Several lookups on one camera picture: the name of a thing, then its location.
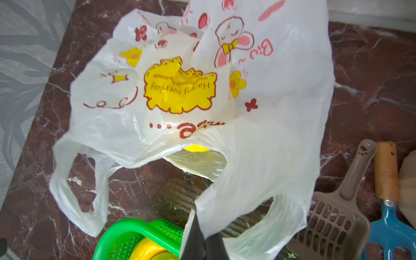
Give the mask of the white printed plastic bag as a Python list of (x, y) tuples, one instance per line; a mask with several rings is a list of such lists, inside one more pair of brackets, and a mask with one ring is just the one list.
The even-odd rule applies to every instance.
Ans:
[(272, 199), (224, 240), (232, 260), (273, 260), (306, 226), (334, 92), (326, 1), (191, 1), (183, 17), (133, 10), (71, 83), (69, 130), (49, 189), (96, 237), (109, 177), (158, 159), (211, 180), (204, 238)]

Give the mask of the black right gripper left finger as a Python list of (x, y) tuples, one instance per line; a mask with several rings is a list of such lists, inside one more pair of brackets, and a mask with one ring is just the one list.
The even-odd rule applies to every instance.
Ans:
[(186, 259), (204, 260), (205, 259), (205, 239), (199, 227), (197, 214), (192, 211), (192, 225), (186, 241)]

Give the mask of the yellow banana pair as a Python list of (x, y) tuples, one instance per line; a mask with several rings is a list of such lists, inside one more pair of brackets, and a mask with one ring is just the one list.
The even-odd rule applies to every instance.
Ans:
[(129, 260), (179, 260), (179, 257), (144, 238), (135, 246)]

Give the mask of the yellow banana bunch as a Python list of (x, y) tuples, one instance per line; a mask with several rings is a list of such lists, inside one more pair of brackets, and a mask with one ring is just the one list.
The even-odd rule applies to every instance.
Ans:
[(197, 153), (197, 152), (209, 152), (210, 149), (201, 146), (201, 145), (190, 145), (184, 148), (184, 150), (188, 151), (188, 152), (192, 152), (192, 153)]

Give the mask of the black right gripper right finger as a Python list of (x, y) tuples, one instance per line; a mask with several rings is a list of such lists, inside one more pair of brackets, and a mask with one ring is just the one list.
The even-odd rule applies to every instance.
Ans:
[(212, 235), (205, 241), (206, 260), (229, 260), (222, 235)]

